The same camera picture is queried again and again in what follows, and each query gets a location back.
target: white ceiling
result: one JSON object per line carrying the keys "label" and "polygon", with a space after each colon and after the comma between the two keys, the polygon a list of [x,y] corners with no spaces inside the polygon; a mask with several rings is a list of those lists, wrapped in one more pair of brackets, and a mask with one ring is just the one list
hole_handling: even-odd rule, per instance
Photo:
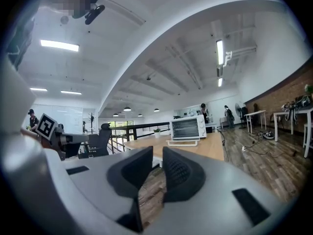
{"label": "white ceiling", "polygon": [[[106,9],[90,25],[84,19],[69,19],[62,25],[62,14],[42,8],[35,17],[32,44],[19,67],[19,73],[30,87],[47,88],[45,97],[64,97],[60,90],[81,92],[76,99],[92,100],[100,104],[104,84],[111,82],[117,69],[112,60],[126,40],[138,31],[153,12],[169,0],[99,0]],[[119,85],[110,97],[101,118],[111,118],[130,106],[134,117],[153,105],[156,100],[186,91],[217,86],[216,41],[223,39],[226,51],[255,47],[255,13],[235,14],[197,27],[178,36],[153,53],[137,67],[130,78]],[[42,47],[40,39],[78,44],[79,52]],[[174,58],[168,49],[174,47]],[[229,62],[224,69],[225,83],[236,81],[241,65],[254,54]],[[187,63],[186,70],[180,57]]]}

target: white toaster oven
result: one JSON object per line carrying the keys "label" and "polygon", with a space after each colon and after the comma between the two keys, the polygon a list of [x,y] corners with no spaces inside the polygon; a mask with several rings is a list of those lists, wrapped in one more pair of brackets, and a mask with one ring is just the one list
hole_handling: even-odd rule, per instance
{"label": "white toaster oven", "polygon": [[[194,117],[178,118],[170,121],[172,141],[199,141],[206,138],[205,123],[203,115]],[[176,144],[170,146],[196,146],[190,144]]]}

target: wooden floor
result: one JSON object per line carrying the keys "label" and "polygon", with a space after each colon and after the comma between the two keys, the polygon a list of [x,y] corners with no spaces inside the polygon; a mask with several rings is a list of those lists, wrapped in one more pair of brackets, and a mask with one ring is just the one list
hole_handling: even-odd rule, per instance
{"label": "wooden floor", "polygon": [[[225,162],[243,170],[262,185],[276,194],[281,201],[287,202],[297,196],[306,181],[311,168],[312,150],[304,158],[303,137],[280,132],[278,142],[262,141],[246,151],[242,146],[252,146],[257,142],[261,129],[224,129]],[[151,224],[162,210],[162,199],[166,192],[163,169],[153,170],[139,191],[139,205],[143,227]]]}

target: black rubber pad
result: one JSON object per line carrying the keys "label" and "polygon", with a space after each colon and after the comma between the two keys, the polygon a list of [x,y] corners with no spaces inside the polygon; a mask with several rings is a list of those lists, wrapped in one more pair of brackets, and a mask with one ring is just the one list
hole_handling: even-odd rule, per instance
{"label": "black rubber pad", "polygon": [[76,173],[83,172],[86,170],[89,170],[86,166],[80,166],[80,167],[76,167],[76,168],[72,168],[72,169],[67,169],[67,173],[69,175],[72,175],[72,174],[76,174]]}
{"label": "black rubber pad", "polygon": [[247,189],[233,190],[232,193],[244,209],[245,213],[248,215],[253,225],[261,223],[270,216],[270,214],[250,194],[250,192],[247,191]]}

